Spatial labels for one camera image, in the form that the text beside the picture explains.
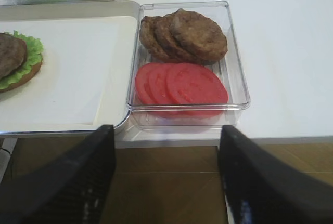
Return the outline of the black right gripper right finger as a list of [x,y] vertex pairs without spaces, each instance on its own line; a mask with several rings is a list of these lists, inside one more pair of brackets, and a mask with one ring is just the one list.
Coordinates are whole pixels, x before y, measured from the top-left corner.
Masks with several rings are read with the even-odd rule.
[[232,125],[218,154],[233,223],[332,223],[332,186],[287,165]]

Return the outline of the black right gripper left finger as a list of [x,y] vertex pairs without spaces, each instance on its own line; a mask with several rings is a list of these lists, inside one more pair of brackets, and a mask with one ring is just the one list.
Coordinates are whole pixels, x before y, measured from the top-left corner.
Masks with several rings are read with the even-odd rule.
[[114,127],[102,125],[38,170],[1,184],[1,223],[100,223],[116,169]]

